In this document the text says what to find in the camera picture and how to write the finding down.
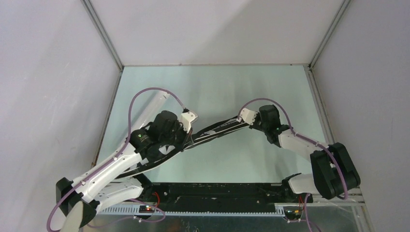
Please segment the black racket bag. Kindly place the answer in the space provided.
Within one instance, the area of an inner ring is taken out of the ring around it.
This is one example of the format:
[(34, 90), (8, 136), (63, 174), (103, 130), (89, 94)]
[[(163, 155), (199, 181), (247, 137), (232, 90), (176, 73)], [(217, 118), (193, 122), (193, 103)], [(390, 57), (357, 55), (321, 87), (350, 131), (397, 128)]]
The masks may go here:
[(144, 172), (150, 171), (166, 163), (167, 161), (175, 157), (180, 152), (192, 149), (196, 146), (199, 146), (205, 143), (209, 143), (216, 138), (220, 138), (227, 134), (233, 133), (234, 131), (237, 131), (237, 130), (240, 130), (242, 128), (246, 128), (249, 126), (250, 124), (243, 122), (243, 121), (240, 122), (237, 120), (236, 117), (214, 123), (198, 131), (197, 133), (191, 135), (187, 144), (184, 145), (184, 148), (182, 149), (174, 148), (169, 153), (164, 155), (164, 158), (159, 159), (159, 161), (149, 162), (144, 165), (138, 165), (136, 168), (124, 171), (122, 174), (117, 176), (115, 179), (137, 176)]

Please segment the white shuttlecock tube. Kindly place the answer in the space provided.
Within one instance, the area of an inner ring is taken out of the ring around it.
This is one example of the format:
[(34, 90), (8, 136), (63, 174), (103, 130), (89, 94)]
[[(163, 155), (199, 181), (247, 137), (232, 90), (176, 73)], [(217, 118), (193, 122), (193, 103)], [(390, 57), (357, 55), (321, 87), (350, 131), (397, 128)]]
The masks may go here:
[(159, 90), (148, 102), (147, 106), (143, 109), (137, 120), (132, 123), (131, 132), (147, 126), (149, 120), (156, 115), (156, 113), (163, 107), (170, 94)]

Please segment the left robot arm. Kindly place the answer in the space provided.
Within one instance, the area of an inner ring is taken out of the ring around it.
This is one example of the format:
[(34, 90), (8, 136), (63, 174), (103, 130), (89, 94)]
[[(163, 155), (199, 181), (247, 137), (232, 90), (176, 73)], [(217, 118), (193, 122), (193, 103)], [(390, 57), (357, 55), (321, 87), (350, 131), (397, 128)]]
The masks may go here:
[(66, 216), (61, 231), (77, 232), (102, 210), (117, 203), (148, 201), (153, 188), (134, 175), (154, 169), (191, 143), (197, 115), (184, 109), (180, 117), (162, 111), (154, 121), (129, 134), (119, 149), (81, 176), (56, 183), (56, 208)]

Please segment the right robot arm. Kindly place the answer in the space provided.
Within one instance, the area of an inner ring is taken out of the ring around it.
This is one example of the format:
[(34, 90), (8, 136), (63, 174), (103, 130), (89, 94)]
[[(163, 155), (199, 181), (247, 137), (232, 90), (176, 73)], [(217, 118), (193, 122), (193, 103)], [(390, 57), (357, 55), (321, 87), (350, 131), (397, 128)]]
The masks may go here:
[(307, 160), (311, 173), (294, 174), (285, 178), (281, 189), (282, 198), (294, 202), (301, 194), (320, 194), (325, 199), (343, 198), (344, 193), (361, 184), (361, 178), (342, 143), (328, 145), (319, 143), (282, 124), (279, 110), (274, 105), (259, 108), (252, 129), (265, 134), (269, 143), (290, 150)]

